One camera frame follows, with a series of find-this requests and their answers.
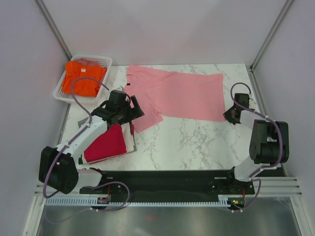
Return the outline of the pink t shirt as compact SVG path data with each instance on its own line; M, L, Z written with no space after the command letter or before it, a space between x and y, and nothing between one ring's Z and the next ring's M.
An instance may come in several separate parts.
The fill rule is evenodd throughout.
M125 92L135 96L144 115L133 121L140 133L164 116L223 122L223 75L168 72L130 65Z

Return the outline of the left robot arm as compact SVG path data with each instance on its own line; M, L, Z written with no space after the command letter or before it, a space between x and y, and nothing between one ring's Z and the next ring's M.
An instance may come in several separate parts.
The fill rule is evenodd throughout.
M70 138L56 147L45 147L41 152L39 181L43 183L43 196L48 199L47 187L56 193L69 194L75 188L90 188L104 193L108 181L96 169L78 169L76 163L84 151L113 125L129 124L142 117L137 98L124 91L113 90L108 100L88 113L88 120Z

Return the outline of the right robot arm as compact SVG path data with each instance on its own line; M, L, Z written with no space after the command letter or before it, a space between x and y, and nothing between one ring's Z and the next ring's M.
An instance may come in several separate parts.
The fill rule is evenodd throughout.
M232 168L225 181L230 193L238 193L243 182L251 181L263 170L274 170L289 159L289 127L284 121L271 121L254 113L249 108L249 95L236 93L234 104L224 114L224 118L236 125L243 124L252 130L249 156L238 166Z

